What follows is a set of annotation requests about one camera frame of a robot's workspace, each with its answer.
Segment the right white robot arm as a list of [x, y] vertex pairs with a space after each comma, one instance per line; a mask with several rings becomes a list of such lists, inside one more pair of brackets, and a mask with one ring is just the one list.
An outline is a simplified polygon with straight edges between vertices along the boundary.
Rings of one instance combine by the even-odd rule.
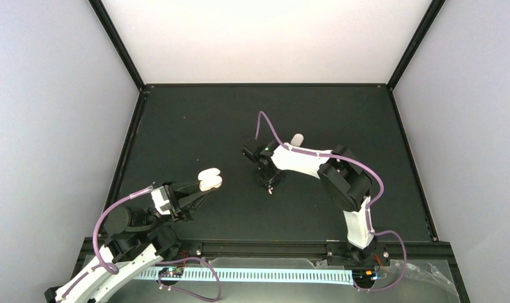
[[334, 150], [302, 148], [304, 137], [295, 134], [292, 141], [280, 145], [277, 140], [265, 144], [247, 141], [242, 154], [257, 165], [257, 181], [272, 193], [286, 171], [299, 172], [319, 179], [330, 199], [343, 211], [347, 225], [347, 256], [355, 264], [364, 264], [372, 256], [374, 231], [366, 206], [371, 201], [372, 179], [365, 169], [348, 160], [350, 150], [338, 146]]

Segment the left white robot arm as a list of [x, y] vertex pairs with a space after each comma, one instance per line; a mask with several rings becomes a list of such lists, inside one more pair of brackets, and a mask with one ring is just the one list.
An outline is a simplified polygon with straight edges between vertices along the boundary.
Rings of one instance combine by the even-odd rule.
[[191, 256], [172, 225], [222, 185], [199, 180], [149, 186], [109, 206], [95, 224], [94, 257], [67, 284], [45, 291], [47, 302], [107, 302], [122, 286], [161, 262], [184, 264]]

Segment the beige square charging case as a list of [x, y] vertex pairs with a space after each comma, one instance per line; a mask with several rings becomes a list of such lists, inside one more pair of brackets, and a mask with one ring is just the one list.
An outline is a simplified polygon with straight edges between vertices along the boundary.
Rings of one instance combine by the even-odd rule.
[[222, 185], [223, 182], [223, 179], [220, 176], [220, 170], [218, 168], [202, 170], [198, 174], [198, 180], [200, 191], [217, 189]]

